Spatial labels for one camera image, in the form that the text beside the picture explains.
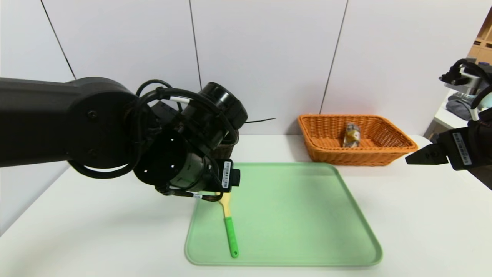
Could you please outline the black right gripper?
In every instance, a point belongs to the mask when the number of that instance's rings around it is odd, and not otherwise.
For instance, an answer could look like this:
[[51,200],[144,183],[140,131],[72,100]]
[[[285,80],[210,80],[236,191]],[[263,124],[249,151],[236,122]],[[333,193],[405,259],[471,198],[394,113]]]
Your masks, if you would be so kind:
[[470,121],[468,126],[441,133],[438,142],[406,156],[409,165],[450,163],[456,171],[492,164],[491,122]]

